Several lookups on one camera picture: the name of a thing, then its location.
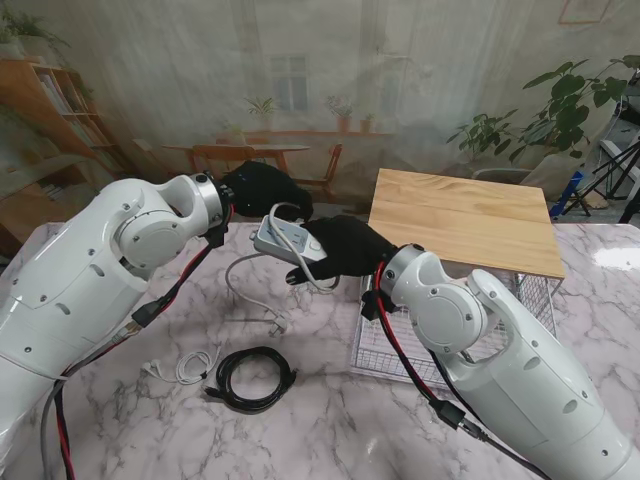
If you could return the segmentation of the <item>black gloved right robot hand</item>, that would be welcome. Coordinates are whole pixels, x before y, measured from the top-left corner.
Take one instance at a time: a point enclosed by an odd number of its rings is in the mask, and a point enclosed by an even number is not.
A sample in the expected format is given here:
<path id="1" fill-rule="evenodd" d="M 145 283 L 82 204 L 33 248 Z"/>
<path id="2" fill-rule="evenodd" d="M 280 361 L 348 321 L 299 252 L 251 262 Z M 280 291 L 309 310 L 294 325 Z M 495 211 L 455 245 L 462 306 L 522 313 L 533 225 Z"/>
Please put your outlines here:
<path id="1" fill-rule="evenodd" d="M 352 216 L 320 218 L 303 223 L 302 227 L 326 253 L 324 259 L 308 265 L 316 280 L 373 274 L 382 261 L 389 261 L 398 250 L 367 223 Z"/>

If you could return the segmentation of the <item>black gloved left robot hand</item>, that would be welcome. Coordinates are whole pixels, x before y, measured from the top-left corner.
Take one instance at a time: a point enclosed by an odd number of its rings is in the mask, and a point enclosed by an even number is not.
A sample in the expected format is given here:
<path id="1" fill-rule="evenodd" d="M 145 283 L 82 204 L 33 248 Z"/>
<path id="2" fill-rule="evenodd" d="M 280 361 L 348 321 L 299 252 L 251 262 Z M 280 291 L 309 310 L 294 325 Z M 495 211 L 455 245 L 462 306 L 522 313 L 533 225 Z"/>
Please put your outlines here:
<path id="1" fill-rule="evenodd" d="M 309 220 L 313 214 L 310 193 L 271 165 L 246 161 L 226 174 L 221 183 L 233 192 L 235 210 L 244 217 L 263 217 L 278 203 L 283 206 L 275 214 L 287 221 Z"/>

